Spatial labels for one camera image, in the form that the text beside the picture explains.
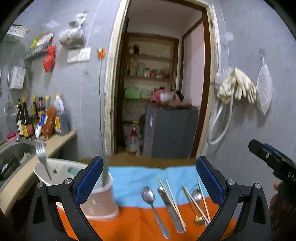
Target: stainless steel sink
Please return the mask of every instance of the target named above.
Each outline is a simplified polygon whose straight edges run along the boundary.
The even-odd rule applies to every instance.
[[[27,158],[23,163],[21,163],[21,165],[6,180],[0,181],[0,192],[11,180],[11,178],[17,173],[17,171],[21,169],[36,154],[35,142],[23,138],[18,138],[12,143],[0,149],[0,166],[12,155],[14,155],[20,161],[23,158],[24,153],[30,153],[31,156]]]

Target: metal bolt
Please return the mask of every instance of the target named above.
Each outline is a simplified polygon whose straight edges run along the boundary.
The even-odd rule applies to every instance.
[[[40,183],[37,184],[37,187],[41,188],[41,187],[43,187],[43,185],[44,185],[44,183],[40,182]]]
[[[67,185],[69,185],[71,182],[72,182],[72,179],[71,179],[71,178],[67,178],[67,179],[65,180],[65,184],[67,184]]]
[[[228,182],[229,185],[235,184],[235,181],[233,179],[228,179],[227,182]]]
[[[255,183],[255,187],[260,189],[261,188],[261,185],[259,183]]]

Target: blue and orange cloth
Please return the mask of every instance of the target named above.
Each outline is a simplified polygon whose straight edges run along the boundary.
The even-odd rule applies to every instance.
[[[142,200],[141,191],[145,186],[149,186],[155,194],[154,206],[167,227],[171,240],[197,240],[205,230],[205,225],[195,225],[195,215],[182,191],[182,186],[185,186],[189,192],[198,188],[197,179],[200,182],[201,179],[195,166],[169,167],[166,169],[110,167],[109,172],[114,179],[113,194],[115,202],[119,206],[119,215],[106,221],[89,220],[94,230],[104,241],[166,240],[160,232],[151,207]],[[157,177],[160,177],[163,183],[165,183],[165,179],[168,179],[180,214],[186,224],[187,232],[179,234],[176,231],[164,203],[157,193],[157,188],[160,186]],[[219,207],[212,202],[202,182],[201,186],[212,219]],[[59,209],[59,214],[68,235],[77,239],[65,212]],[[230,233],[234,226],[235,221],[231,220],[225,234]]]

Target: strainer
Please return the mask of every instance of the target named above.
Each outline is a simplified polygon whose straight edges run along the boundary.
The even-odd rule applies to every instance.
[[[17,109],[12,102],[9,102],[9,76],[10,70],[8,71],[7,77],[7,103],[4,108],[4,114],[8,121],[13,122],[17,119]]]

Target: rubber glove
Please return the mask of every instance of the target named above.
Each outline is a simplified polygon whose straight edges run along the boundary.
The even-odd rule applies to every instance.
[[[240,69],[235,68],[231,73],[237,80],[237,90],[235,92],[235,98],[240,100],[242,95],[247,96],[247,91],[249,90],[249,83],[252,83],[250,78]]]
[[[249,90],[247,91],[247,99],[249,103],[254,104],[257,98],[256,88],[252,81],[249,81]]]

